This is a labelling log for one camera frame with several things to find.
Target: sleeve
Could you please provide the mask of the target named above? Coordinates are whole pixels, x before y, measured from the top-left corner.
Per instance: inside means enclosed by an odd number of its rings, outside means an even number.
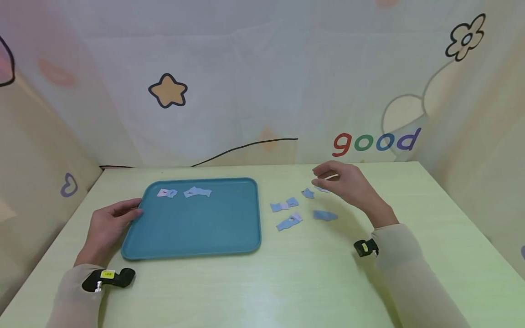
[[[90,293],[82,289],[84,280],[98,269],[103,268],[92,264],[81,264],[64,274],[46,328],[98,327],[98,313],[103,291]]]
[[[469,324],[423,257],[403,224],[378,228],[376,267],[388,287],[404,328],[465,328]]]

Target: star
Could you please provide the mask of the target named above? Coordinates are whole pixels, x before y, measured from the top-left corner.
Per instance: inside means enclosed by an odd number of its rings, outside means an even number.
[[[159,83],[148,88],[162,108],[168,108],[171,105],[184,106],[186,104],[184,93],[187,90],[187,85],[177,82],[169,73],[163,74]]]

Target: hand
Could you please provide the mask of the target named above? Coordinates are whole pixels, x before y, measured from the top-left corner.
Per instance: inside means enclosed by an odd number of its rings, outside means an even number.
[[[352,164],[328,161],[313,169],[312,184],[341,197],[365,212],[375,228],[397,224],[392,208],[377,194],[361,170]]]
[[[123,200],[94,211],[86,243],[74,266],[85,263],[103,266],[128,224],[142,214],[137,208],[140,202],[140,198]]]

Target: blue tray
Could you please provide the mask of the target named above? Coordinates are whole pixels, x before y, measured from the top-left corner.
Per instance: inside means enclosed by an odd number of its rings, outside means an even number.
[[[184,197],[191,187],[210,197]],[[175,189],[173,198],[157,197]],[[257,183],[250,178],[157,181],[139,206],[121,254],[128,260],[220,255],[255,251],[261,243]]]

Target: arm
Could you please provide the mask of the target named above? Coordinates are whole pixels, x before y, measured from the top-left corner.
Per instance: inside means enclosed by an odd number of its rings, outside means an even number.
[[[416,238],[400,224],[359,168],[336,161],[313,169],[312,183],[340,196],[368,216],[379,247],[376,266],[405,328],[468,328],[454,300],[425,261]]]
[[[103,292],[82,289],[84,280],[100,266],[81,264],[69,269],[58,286],[51,317],[46,328],[95,328]]]
[[[137,209],[140,201],[140,198],[124,200],[93,212],[86,243],[74,267],[60,281],[46,328],[98,327],[103,291],[87,292],[82,283],[93,271],[103,268],[110,249],[127,225],[142,214]]]

